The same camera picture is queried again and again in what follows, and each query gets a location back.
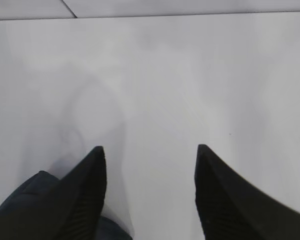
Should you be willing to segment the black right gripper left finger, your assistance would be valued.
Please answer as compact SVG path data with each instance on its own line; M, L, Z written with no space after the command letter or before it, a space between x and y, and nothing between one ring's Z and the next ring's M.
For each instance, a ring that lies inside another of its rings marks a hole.
M0 212L0 240L93 240L104 206L104 149L93 148L34 202Z

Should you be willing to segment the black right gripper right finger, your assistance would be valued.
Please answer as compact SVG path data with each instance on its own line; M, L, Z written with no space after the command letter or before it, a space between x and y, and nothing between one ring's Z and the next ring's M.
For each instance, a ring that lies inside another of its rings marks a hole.
M198 145L195 204L207 240L300 240L300 213L285 206Z

